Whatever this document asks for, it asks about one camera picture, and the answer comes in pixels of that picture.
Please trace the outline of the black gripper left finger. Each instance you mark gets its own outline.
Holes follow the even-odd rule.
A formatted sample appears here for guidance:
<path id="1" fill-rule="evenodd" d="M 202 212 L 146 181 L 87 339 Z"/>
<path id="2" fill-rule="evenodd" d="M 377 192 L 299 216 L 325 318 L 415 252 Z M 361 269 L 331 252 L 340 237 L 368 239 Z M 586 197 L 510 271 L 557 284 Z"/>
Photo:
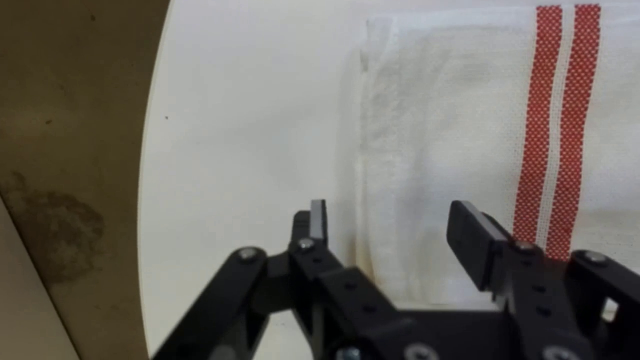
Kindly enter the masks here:
<path id="1" fill-rule="evenodd" d="M 325 200 L 313 200 L 309 211 L 299 211 L 293 221 L 293 250 L 317 250 L 329 244 L 329 212 Z"/>

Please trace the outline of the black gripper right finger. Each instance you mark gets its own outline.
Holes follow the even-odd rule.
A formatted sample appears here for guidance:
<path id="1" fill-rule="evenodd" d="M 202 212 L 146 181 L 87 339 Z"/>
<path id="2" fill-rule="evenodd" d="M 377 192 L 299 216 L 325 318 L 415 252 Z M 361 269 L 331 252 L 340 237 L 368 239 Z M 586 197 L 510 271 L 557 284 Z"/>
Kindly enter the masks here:
<path id="1" fill-rule="evenodd" d="M 496 252 L 510 235 L 469 200 L 455 200 L 449 212 L 447 242 L 481 292 L 492 284 Z"/>

